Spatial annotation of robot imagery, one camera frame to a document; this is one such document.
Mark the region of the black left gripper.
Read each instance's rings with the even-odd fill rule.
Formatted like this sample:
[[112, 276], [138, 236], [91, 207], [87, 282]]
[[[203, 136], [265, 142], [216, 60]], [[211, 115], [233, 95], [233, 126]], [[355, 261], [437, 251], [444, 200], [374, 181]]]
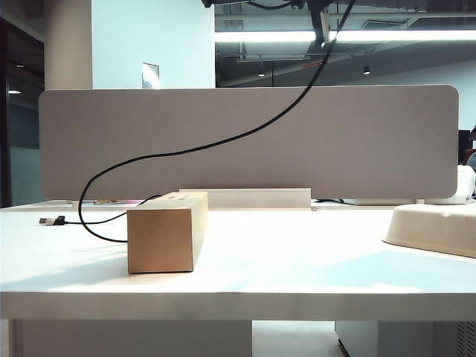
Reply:
[[[297, 1], [297, 7], [302, 9], [306, 4], [309, 11], [323, 11], [332, 3], [332, 0], [302, 0]], [[320, 12], [311, 12], [313, 30], [316, 37], [323, 36], [322, 20]]]

